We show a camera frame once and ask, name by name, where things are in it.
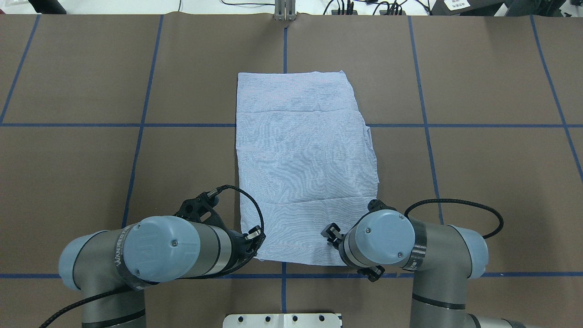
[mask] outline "wire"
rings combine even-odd
[[[275,6],[275,4],[258,4],[255,2],[242,2],[242,3],[237,3],[237,4],[231,4],[229,2],[225,2],[224,0],[220,0],[223,4],[225,5],[229,5],[229,6],[247,6],[247,5],[255,5],[255,6]]]
[[[257,214],[259,215],[259,222],[261,224],[261,234],[263,235],[263,238],[265,238],[265,223],[264,223],[264,220],[263,220],[263,213],[261,213],[261,209],[259,208],[259,205],[255,201],[255,199],[253,199],[253,197],[251,197],[251,195],[249,195],[243,189],[240,189],[238,187],[232,186],[230,184],[225,184],[224,186],[218,187],[217,188],[217,194],[220,194],[225,189],[233,189],[233,190],[238,191],[239,193],[245,195],[245,197],[249,198],[249,200],[253,203],[253,205],[255,206],[255,209],[257,210]],[[263,240],[260,241],[260,244],[257,247],[257,249],[259,249],[261,247],[261,243],[263,243]],[[239,264],[237,267],[230,268],[230,269],[228,269],[226,271],[222,271],[222,272],[215,273],[215,274],[203,275],[201,277],[191,277],[191,278],[185,278],[185,279],[210,279],[210,278],[216,278],[216,277],[220,277],[222,275],[227,275],[227,274],[233,273],[233,272],[239,270],[240,268],[242,268],[243,266],[245,266],[247,263],[249,263],[249,261],[251,261],[251,259],[253,257],[255,257],[255,255],[257,255],[257,251],[255,251],[254,254],[252,254],[251,256],[247,257],[245,260],[243,260],[243,262],[241,262],[241,264]],[[59,311],[57,311],[50,318],[48,318],[43,324],[41,324],[39,328],[46,328],[46,327],[48,327],[48,325],[51,324],[53,321],[55,321],[58,317],[60,317],[64,313],[69,312],[72,309],[75,309],[75,308],[80,307],[81,305],[87,304],[89,302],[96,301],[96,300],[101,299],[101,298],[104,298],[104,297],[108,297],[108,296],[112,296],[112,295],[116,295],[116,294],[121,294],[123,292],[128,292],[128,291],[132,291],[132,288],[130,288],[129,286],[126,285],[126,286],[123,286],[121,288],[114,289],[112,291],[108,291],[108,292],[105,292],[105,293],[101,293],[101,294],[98,294],[98,295],[95,295],[95,296],[91,296],[91,297],[82,299],[79,302],[75,302],[75,303],[73,303],[71,305],[68,305],[68,306],[60,309]]]
[[[132,291],[132,288],[130,288],[129,286],[124,286],[124,287],[121,287],[118,289],[114,289],[112,291],[108,291],[105,293],[97,294],[95,296],[91,296],[91,297],[82,299],[79,302],[75,302],[75,303],[68,305],[68,306],[60,309],[59,311],[57,311],[50,318],[48,318],[45,322],[43,322],[43,324],[41,324],[39,328],[48,327],[48,325],[51,324],[53,321],[55,321],[58,317],[62,316],[63,314],[69,312],[72,309],[80,307],[81,305],[96,301],[96,300],[104,298],[104,297],[108,297],[108,296],[112,296],[112,295],[116,295],[116,294],[121,294],[121,293],[129,292],[129,291]]]
[[[438,204],[451,203],[451,204],[468,205],[468,206],[481,208],[483,210],[486,210],[486,211],[494,214],[496,216],[496,218],[498,218],[498,227],[496,227],[496,229],[494,229],[494,231],[488,233],[487,235],[482,236],[484,239],[488,239],[490,237],[496,236],[500,231],[502,231],[502,228],[504,227],[504,219],[502,218],[502,215],[500,215],[500,213],[498,213],[498,211],[496,211],[494,208],[480,204],[480,203],[474,203],[473,201],[459,200],[459,199],[454,199],[454,198],[434,198],[434,199],[427,199],[427,200],[418,201],[415,204],[409,206],[409,208],[407,208],[405,210],[405,213],[403,213],[403,214],[404,214],[404,216],[409,217],[409,212],[411,212],[411,210],[413,210],[414,208],[421,206],[421,205],[432,204],[432,203],[438,203]]]
[[[330,7],[330,5],[334,2],[334,0],[330,0],[330,2],[328,2],[328,5],[326,6],[326,9],[324,9],[324,13],[322,15],[326,15],[326,12],[328,11],[328,7]]]
[[[374,16],[374,14],[376,14],[376,13],[377,13],[377,9],[378,9],[378,7],[380,7],[382,4],[386,4],[386,5],[387,5],[387,11],[389,11],[389,7],[391,6],[391,4],[389,4],[389,2],[388,2],[388,1],[381,1],[381,2],[379,2],[379,3],[378,3],[377,7],[376,7],[376,8],[374,8],[374,11],[373,11],[373,16]]]
[[[255,206],[255,209],[257,210],[257,214],[259,215],[259,222],[261,224],[261,234],[263,235],[263,238],[265,238],[265,223],[264,223],[264,220],[263,220],[263,214],[261,213],[261,209],[259,208],[259,205],[255,201],[255,199],[253,199],[253,197],[251,197],[251,195],[249,195],[248,193],[246,193],[243,189],[240,189],[238,187],[232,186],[230,184],[225,184],[224,186],[218,187],[217,188],[217,191],[218,191],[218,193],[221,193],[221,191],[223,191],[225,189],[233,189],[233,190],[238,191],[239,193],[245,195],[245,197],[249,198],[249,200],[253,203],[253,205]],[[261,247],[261,243],[263,243],[263,240],[260,241],[260,244],[257,247],[257,249],[259,249]],[[186,278],[180,278],[180,279],[200,280],[200,279],[211,279],[211,278],[221,277],[223,275],[228,275],[228,274],[231,274],[231,273],[239,270],[240,268],[244,267],[247,263],[249,263],[249,261],[251,261],[251,259],[253,257],[255,257],[255,255],[257,255],[257,251],[255,251],[254,254],[252,254],[251,256],[247,257],[245,260],[243,260],[243,262],[241,262],[241,264],[239,264],[238,266],[233,267],[233,268],[230,268],[230,269],[225,270],[225,271],[220,271],[220,272],[215,273],[215,274],[201,275],[201,276],[198,276],[198,277],[186,277]]]
[[[415,2],[417,2],[418,4],[420,4],[423,9],[425,9],[425,11],[427,12],[427,16],[431,16],[431,9],[429,8],[429,5],[431,5],[429,3],[429,0],[427,0],[427,6],[421,2],[421,0],[415,0]]]

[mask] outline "blue tape line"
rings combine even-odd
[[[402,273],[397,275],[389,273],[382,275],[383,278],[413,278],[413,273]],[[563,272],[486,272],[483,278],[528,278],[528,277],[583,277],[583,271],[563,271]],[[58,274],[37,274],[37,273],[2,273],[0,279],[60,279]],[[248,273],[229,274],[217,279],[282,279],[279,273]],[[293,273],[286,274],[286,279],[366,279],[365,276],[334,273]]]
[[[583,272],[486,272],[482,275],[482,277],[583,277]]]
[[[196,127],[196,128],[234,128],[234,123],[146,123],[144,127]]]
[[[407,16],[409,21],[409,35],[411,37],[411,48],[413,49],[413,62],[415,63],[415,74],[417,75],[417,88],[419,89],[419,100],[421,101],[421,113],[423,114],[423,125],[425,128],[425,139],[427,140],[427,151],[429,152],[429,164],[431,165],[431,176],[433,178],[433,190],[436,198],[440,198],[439,187],[437,185],[437,174],[435,161],[433,161],[433,149],[431,148],[431,138],[429,136],[429,124],[427,123],[427,112],[425,111],[425,98],[423,97],[423,88],[421,87],[421,73],[419,71],[419,62],[417,60],[417,49],[415,47],[415,36],[413,35],[413,21],[411,16]],[[439,208],[439,221],[443,224],[443,211],[441,204],[437,204]]]
[[[564,128],[562,124],[442,124],[428,123],[430,128]],[[418,123],[370,123],[371,128],[424,128]],[[3,127],[141,127],[141,123],[2,123]],[[144,127],[194,127],[194,128],[236,128],[235,123],[144,123]],[[570,128],[583,128],[583,124],[567,124]]]
[[[20,76],[20,71],[22,70],[22,66],[24,65],[24,59],[26,59],[26,54],[28,54],[29,52],[30,44],[33,42],[34,32],[36,32],[39,20],[40,15],[37,15],[36,20],[34,21],[33,29],[32,31],[30,31],[29,40],[26,43],[26,47],[24,48],[24,52],[22,53],[22,57],[20,58],[20,63],[18,64],[18,68],[16,69],[16,74],[14,74],[14,79],[12,80],[12,85],[10,86],[10,90],[8,91],[8,96],[6,97],[6,102],[4,103],[2,114],[0,114],[0,124],[2,124],[2,122],[4,121],[4,117],[6,116],[6,111],[8,110],[8,105],[10,104],[12,93],[14,92],[14,88],[16,87],[16,81],[18,81],[18,76]]]
[[[139,123],[3,123],[3,127],[139,127]]]
[[[563,122],[563,127],[565,129],[565,135],[567,136],[567,140],[569,141],[571,153],[573,153],[573,159],[575,160],[577,170],[579,170],[579,177],[583,182],[583,169],[581,169],[581,162],[579,161],[579,157],[577,156],[577,152],[575,150],[575,145],[573,144],[573,140],[571,139],[571,134],[569,133],[569,128],[567,127],[567,122],[565,121],[565,115],[563,114],[563,109],[561,108],[561,104],[559,103],[559,97],[557,96],[557,92],[554,89],[553,80],[550,77],[549,68],[546,65],[545,55],[543,55],[543,50],[542,47],[540,46],[539,33],[536,31],[535,17],[533,15],[531,15],[531,25],[532,32],[535,35],[536,47],[539,49],[540,61],[543,63],[543,68],[545,69],[547,80],[549,80],[550,90],[553,93],[554,103],[557,105],[557,110],[559,111],[559,116],[561,117],[561,122]]]
[[[367,124],[366,126],[370,128],[423,128],[425,127],[424,124],[408,124],[408,123],[395,123],[395,124],[379,124],[379,123],[371,123]]]
[[[0,273],[0,279],[61,279],[61,276],[56,273]]]
[[[132,172],[129,176],[128,195],[125,199],[124,218],[121,222],[121,228],[124,228],[128,223],[129,201],[132,198],[132,191],[134,189],[134,180],[136,178],[136,166],[138,164],[138,155],[140,154],[140,147],[142,146],[142,135],[144,125],[146,122],[147,106],[150,100],[150,91],[152,90],[152,80],[154,79],[154,69],[156,67],[156,57],[158,55],[158,46],[160,45],[160,35],[162,33],[162,23],[164,22],[164,15],[160,15],[160,23],[158,24],[158,35],[156,36],[156,45],[154,46],[154,55],[152,56],[152,67],[150,68],[150,77],[147,82],[146,99],[144,100],[144,108],[142,112],[142,121],[140,123],[140,131],[138,132],[138,142],[136,143],[136,152],[134,153],[134,162],[132,163]]]
[[[562,128],[561,124],[428,124],[430,128]]]
[[[288,278],[290,279],[367,279],[367,277],[356,274],[356,273],[349,273],[349,274],[339,274],[339,273],[297,273],[297,274],[288,274]],[[397,275],[395,273],[385,273],[382,275],[383,278],[413,278],[412,273],[403,273]]]
[[[287,73],[287,27],[283,29],[283,73]]]
[[[287,263],[282,262],[282,313],[287,313]]]
[[[228,274],[216,279],[281,279],[282,275],[279,273],[246,273],[246,274]]]

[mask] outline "brown table surface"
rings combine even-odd
[[[468,312],[581,327],[582,31],[579,18],[0,15],[0,326],[38,326],[80,298],[57,274],[72,239],[237,183],[239,72],[344,70],[372,128],[380,199],[403,211],[464,198],[504,215]],[[234,193],[218,210],[239,228]],[[414,215],[496,225],[458,205]],[[388,272],[370,283],[254,260],[147,290],[149,326],[330,311],[345,327],[406,327],[412,279]],[[53,326],[80,326],[80,310]]]

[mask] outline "label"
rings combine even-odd
[[[470,7],[468,0],[444,0],[445,5],[451,11]]]

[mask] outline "towel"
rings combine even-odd
[[[320,232],[347,232],[377,196],[377,158],[344,72],[240,73],[239,185],[259,204],[267,238],[260,260],[343,266]],[[241,197],[241,228],[259,222]]]

